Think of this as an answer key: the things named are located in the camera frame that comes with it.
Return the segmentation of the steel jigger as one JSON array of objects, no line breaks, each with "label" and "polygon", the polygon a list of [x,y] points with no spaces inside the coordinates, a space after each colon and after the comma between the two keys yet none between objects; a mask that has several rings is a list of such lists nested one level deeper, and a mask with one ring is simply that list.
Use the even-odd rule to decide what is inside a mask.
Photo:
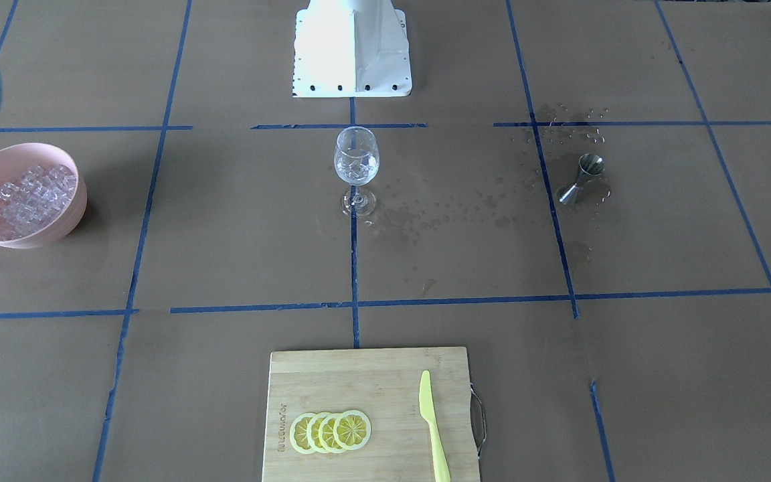
[{"label": "steel jigger", "polygon": [[578,159],[578,174],[575,180],[557,192],[557,201],[566,206],[574,205],[587,184],[602,177],[606,170],[603,156],[584,153]]}]

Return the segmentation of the clear wine glass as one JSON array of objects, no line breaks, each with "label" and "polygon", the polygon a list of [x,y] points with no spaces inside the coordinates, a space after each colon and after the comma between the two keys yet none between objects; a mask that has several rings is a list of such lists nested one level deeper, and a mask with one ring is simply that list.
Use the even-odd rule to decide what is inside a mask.
[{"label": "clear wine glass", "polygon": [[333,157],[335,173],[348,184],[341,198],[347,216],[370,216],[376,207],[376,196],[367,186],[380,166],[379,145],[373,131],[361,126],[343,129],[337,135]]}]

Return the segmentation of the clear ice cubes pile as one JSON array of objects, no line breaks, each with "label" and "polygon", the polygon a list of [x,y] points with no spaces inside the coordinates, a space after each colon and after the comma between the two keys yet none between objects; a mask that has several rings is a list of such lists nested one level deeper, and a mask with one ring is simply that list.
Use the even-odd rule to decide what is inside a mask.
[{"label": "clear ice cubes pile", "polygon": [[27,237],[46,228],[76,197],[78,178],[64,165],[34,165],[0,186],[0,239]]}]

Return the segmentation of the wooden cutting board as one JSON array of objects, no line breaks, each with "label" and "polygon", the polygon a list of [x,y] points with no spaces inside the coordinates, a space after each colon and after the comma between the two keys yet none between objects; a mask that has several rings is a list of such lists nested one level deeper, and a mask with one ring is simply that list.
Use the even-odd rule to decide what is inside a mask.
[{"label": "wooden cutting board", "polygon": [[[468,353],[464,347],[275,351],[270,354],[261,479],[434,481],[420,372],[432,380],[438,432],[452,481],[479,481]],[[290,428],[304,412],[361,410],[372,435],[358,451],[300,454]]]}]

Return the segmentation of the yellow plastic knife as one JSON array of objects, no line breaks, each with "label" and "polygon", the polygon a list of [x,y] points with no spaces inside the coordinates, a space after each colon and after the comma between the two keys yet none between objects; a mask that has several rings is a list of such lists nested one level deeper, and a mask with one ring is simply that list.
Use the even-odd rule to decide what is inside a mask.
[{"label": "yellow plastic knife", "polygon": [[420,372],[418,405],[420,417],[428,425],[434,481],[452,481],[446,452],[444,452],[440,431],[438,430],[434,398],[432,397],[432,380],[428,370]]}]

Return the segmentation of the pink bowl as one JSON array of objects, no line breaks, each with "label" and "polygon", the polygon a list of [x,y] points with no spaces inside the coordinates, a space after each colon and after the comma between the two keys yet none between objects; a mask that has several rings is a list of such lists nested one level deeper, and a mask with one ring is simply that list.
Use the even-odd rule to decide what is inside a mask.
[{"label": "pink bowl", "polygon": [[86,207],[88,188],[65,150],[45,143],[0,150],[0,247],[55,243],[76,228]]}]

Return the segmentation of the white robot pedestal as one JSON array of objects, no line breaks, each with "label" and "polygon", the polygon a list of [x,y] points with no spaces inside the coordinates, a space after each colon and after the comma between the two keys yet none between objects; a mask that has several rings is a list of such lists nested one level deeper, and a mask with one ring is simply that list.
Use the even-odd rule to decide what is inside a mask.
[{"label": "white robot pedestal", "polygon": [[292,96],[411,95],[407,19],[392,1],[311,1],[294,21]]}]

